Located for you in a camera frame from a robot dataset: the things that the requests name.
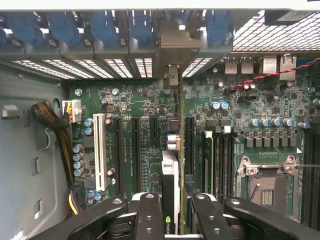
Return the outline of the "thin metal locking lever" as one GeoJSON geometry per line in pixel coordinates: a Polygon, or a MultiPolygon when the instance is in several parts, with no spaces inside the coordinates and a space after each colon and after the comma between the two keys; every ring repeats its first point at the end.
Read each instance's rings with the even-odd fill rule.
{"type": "Polygon", "coordinates": [[[293,164],[293,163],[281,163],[281,164],[246,164],[246,168],[284,168],[284,167],[302,167],[302,168],[320,168],[320,164],[293,164]]]}
{"type": "Polygon", "coordinates": [[[250,201],[253,200],[253,198],[255,197],[257,191],[259,190],[259,188],[260,188],[260,184],[257,183],[257,184],[255,185],[254,189],[253,189],[253,192],[252,192],[251,196],[250,196],[250,199],[249,199],[250,201]]]}

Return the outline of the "empty black RAM slot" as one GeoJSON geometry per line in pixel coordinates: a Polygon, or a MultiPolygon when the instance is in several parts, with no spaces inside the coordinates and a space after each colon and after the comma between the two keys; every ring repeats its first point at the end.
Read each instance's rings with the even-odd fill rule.
{"type": "Polygon", "coordinates": [[[226,198],[227,194],[227,176],[228,173],[228,137],[226,134],[222,138],[222,177],[221,177],[221,199],[222,201],[226,198]]]}
{"type": "Polygon", "coordinates": [[[233,196],[233,169],[234,169],[234,134],[228,136],[228,178],[227,178],[227,197],[233,196]]]}
{"type": "Polygon", "coordinates": [[[220,201],[220,134],[216,135],[215,139],[216,155],[215,155],[215,193],[216,198],[220,201]]]}

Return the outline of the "CPU socket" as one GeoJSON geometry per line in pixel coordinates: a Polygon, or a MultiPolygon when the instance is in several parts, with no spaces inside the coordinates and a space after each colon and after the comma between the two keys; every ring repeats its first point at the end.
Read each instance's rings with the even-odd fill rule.
{"type": "Polygon", "coordinates": [[[298,164],[299,161],[299,153],[267,152],[236,155],[234,195],[250,201],[255,185],[260,184],[252,203],[293,220],[299,220],[301,174],[298,167],[246,167],[249,164],[298,164]]]}

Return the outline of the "long black expansion slot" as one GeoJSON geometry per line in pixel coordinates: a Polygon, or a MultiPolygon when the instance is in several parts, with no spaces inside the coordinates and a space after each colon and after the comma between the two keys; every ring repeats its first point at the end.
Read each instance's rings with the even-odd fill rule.
{"type": "Polygon", "coordinates": [[[139,117],[131,119],[131,146],[132,146],[132,173],[133,192],[142,191],[142,167],[141,167],[141,121],[139,117]]]}
{"type": "Polygon", "coordinates": [[[116,163],[116,189],[118,195],[125,195],[125,149],[124,149],[124,128],[123,119],[114,119],[114,146],[116,163]]]}
{"type": "Polygon", "coordinates": [[[185,172],[187,175],[194,174],[195,158],[195,118],[185,118],[185,172]]]}

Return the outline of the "white PCI expansion slot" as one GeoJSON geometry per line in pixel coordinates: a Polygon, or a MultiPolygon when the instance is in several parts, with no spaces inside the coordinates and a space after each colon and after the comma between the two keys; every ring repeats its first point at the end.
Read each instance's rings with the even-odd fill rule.
{"type": "Polygon", "coordinates": [[[105,114],[93,114],[93,137],[94,137],[94,161],[95,161],[95,184],[97,191],[106,189],[106,135],[105,114]]]}

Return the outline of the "short black expansion slot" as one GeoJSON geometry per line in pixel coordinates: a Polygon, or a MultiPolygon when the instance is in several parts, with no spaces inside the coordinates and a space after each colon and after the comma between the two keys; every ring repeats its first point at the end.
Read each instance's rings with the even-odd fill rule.
{"type": "Polygon", "coordinates": [[[149,130],[150,130],[150,138],[152,140],[158,139],[158,118],[157,117],[150,117],[149,118],[149,130]]]}

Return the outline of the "green motherboard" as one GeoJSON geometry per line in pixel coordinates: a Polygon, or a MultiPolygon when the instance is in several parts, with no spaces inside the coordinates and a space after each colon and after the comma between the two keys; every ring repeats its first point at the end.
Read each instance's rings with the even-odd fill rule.
{"type": "MultiPolygon", "coordinates": [[[[225,61],[202,75],[183,81],[184,174],[198,192],[216,200],[216,135],[220,134],[220,203],[222,200],[223,135],[234,134],[235,158],[242,154],[295,153],[299,163],[320,165],[320,57],[299,59],[295,80],[273,76],[225,74],[225,61]],[[185,121],[194,117],[194,172],[186,174],[185,121]]],[[[131,201],[134,193],[132,118],[141,127],[141,192],[155,192],[162,183],[162,152],[169,135],[167,119],[173,115],[173,93],[159,80],[82,80],[69,86],[70,95],[81,100],[80,123],[71,127],[73,169],[78,204],[85,208],[119,195],[116,185],[115,118],[123,119],[124,183],[120,195],[131,201]],[[96,190],[93,114],[104,114],[105,191],[96,190]],[[150,117],[158,118],[158,139],[150,137],[150,117]]],[[[320,167],[298,167],[301,180],[299,219],[320,230],[320,167]]]]}

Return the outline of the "white power connector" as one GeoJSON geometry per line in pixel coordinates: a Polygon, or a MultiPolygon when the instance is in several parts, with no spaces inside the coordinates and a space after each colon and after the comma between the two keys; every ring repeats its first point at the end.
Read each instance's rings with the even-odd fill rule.
{"type": "Polygon", "coordinates": [[[70,124],[79,123],[82,120],[82,105],[81,100],[63,100],[62,101],[63,114],[68,114],[68,122],[70,124]]]}

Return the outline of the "black open PC case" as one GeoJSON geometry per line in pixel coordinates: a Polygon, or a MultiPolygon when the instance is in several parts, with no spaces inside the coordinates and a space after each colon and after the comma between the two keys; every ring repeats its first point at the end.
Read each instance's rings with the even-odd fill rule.
{"type": "MultiPolygon", "coordinates": [[[[76,100],[70,84],[80,81],[159,80],[157,54],[160,25],[176,21],[180,30],[189,32],[198,53],[183,71],[183,82],[202,75],[225,58],[253,59],[253,75],[274,76],[280,71],[281,56],[299,59],[320,58],[320,0],[307,0],[303,7],[287,4],[279,8],[160,6],[160,0],[80,0],[71,7],[69,0],[49,0],[56,7],[44,7],[36,0],[31,7],[18,7],[26,0],[0,0],[0,240],[66,240],[75,226],[71,218],[89,207],[81,207],[74,196],[76,187],[73,161],[72,125],[63,113],[62,101],[76,100]],[[132,45],[128,12],[149,10],[153,41],[147,46],[132,45]],[[230,11],[231,40],[208,47],[206,13],[230,11]],[[94,46],[89,12],[112,11],[118,41],[112,48],[94,46]],[[14,37],[6,13],[33,12],[43,33],[42,45],[29,45],[14,37]],[[80,42],[67,45],[52,35],[47,13],[72,12],[80,42]],[[277,71],[263,74],[265,57],[277,57],[277,71]]],[[[183,172],[183,232],[166,235],[164,240],[204,240],[194,220],[191,197],[208,195],[196,191],[193,179],[183,172]]]]}

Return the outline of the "metal USB port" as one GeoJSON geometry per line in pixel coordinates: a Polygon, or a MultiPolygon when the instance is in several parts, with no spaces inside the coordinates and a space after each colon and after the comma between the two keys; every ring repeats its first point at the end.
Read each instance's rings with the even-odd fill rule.
{"type": "Polygon", "coordinates": [[[226,75],[236,75],[238,72],[238,59],[236,57],[226,57],[224,59],[224,73],[226,75]]]}
{"type": "Polygon", "coordinates": [[[244,75],[252,75],[254,73],[254,64],[251,57],[243,57],[241,59],[241,73],[244,75]]]}

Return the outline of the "silver square rear port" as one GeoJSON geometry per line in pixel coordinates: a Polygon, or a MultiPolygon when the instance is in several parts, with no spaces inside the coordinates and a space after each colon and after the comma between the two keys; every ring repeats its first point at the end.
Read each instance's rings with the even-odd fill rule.
{"type": "Polygon", "coordinates": [[[266,56],[262,60],[262,73],[270,74],[277,71],[277,57],[276,56],[266,56]]]}

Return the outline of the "metal Ethernet port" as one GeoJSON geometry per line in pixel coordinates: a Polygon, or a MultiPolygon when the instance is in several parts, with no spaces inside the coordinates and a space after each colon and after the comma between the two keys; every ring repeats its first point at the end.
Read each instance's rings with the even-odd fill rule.
{"type": "MultiPolygon", "coordinates": [[[[279,70],[284,72],[285,70],[291,70],[297,66],[297,57],[292,54],[284,54],[280,57],[279,70]]],[[[279,75],[280,81],[293,81],[296,78],[296,72],[290,71],[281,73],[279,75]]]]}

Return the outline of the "blue slot retention clip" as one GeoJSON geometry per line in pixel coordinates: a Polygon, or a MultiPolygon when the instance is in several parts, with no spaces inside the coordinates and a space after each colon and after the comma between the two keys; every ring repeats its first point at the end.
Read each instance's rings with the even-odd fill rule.
{"type": "Polygon", "coordinates": [[[129,10],[128,23],[131,44],[148,46],[153,42],[153,27],[150,10],[129,10]]]}
{"type": "Polygon", "coordinates": [[[31,46],[44,43],[43,32],[38,27],[38,20],[33,12],[9,12],[5,17],[16,39],[31,46]]]}
{"type": "Polygon", "coordinates": [[[116,45],[118,36],[111,10],[89,12],[88,20],[96,49],[110,49],[116,45]]]}
{"type": "Polygon", "coordinates": [[[208,47],[212,48],[218,44],[227,46],[232,38],[229,31],[230,11],[208,10],[205,20],[208,47]]]}
{"type": "Polygon", "coordinates": [[[76,26],[76,20],[70,11],[49,12],[46,15],[52,35],[71,46],[80,42],[80,34],[76,26]]]}

